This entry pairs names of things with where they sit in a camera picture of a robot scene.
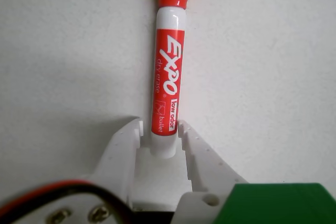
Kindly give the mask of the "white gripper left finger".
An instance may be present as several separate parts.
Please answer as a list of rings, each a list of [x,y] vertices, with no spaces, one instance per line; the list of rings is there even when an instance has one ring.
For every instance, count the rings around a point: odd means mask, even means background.
[[[110,140],[92,174],[28,189],[13,197],[13,223],[135,223],[132,191],[143,121]]]

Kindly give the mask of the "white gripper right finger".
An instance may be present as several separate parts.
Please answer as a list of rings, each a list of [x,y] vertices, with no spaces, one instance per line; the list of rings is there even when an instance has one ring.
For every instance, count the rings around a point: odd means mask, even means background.
[[[247,180],[236,173],[193,129],[181,120],[178,136],[185,152],[192,191],[178,202],[171,223],[213,223],[236,184]]]

